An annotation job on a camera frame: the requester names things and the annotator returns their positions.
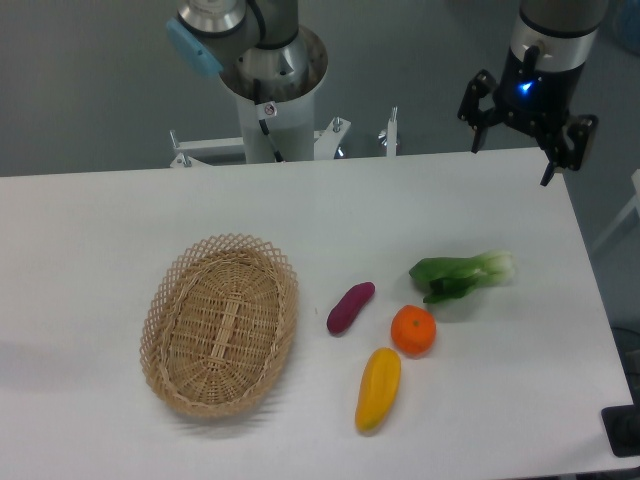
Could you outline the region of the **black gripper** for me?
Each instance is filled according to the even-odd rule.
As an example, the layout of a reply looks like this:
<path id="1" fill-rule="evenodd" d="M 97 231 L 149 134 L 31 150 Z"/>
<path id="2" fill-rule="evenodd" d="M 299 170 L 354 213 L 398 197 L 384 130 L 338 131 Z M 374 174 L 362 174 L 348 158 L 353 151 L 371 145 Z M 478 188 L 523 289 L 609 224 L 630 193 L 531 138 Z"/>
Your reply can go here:
<path id="1" fill-rule="evenodd" d="M 596 115 L 569 118 L 569 104 L 583 68 L 522 73 L 523 63 L 509 52 L 500 83 L 487 70 L 480 70 L 467 84 L 457 114 L 473 131 L 471 152 L 483 148 L 490 128 L 505 124 L 535 138 L 544 151 L 548 163 L 541 186 L 546 187 L 556 173 L 579 171 L 599 126 Z"/>

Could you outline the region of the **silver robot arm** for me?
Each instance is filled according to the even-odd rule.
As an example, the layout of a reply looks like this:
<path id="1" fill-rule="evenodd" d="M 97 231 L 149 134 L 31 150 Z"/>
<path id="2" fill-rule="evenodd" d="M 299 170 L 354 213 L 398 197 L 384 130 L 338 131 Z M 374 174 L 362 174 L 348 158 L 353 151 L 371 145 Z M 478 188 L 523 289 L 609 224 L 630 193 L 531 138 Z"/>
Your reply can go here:
<path id="1" fill-rule="evenodd" d="M 535 139 L 548 164 L 541 183 L 580 169 L 598 125 L 569 104 L 604 18 L 604 1 L 523 1 L 499 80 L 486 70 L 468 83 L 457 116 L 478 152 L 489 128 L 505 124 Z M 295 1 L 181 1 L 166 23 L 178 54 L 202 76 L 220 76 L 249 103 L 248 161 L 313 156 L 309 126 L 278 127 L 279 108 L 312 92 L 327 58 L 299 22 Z"/>

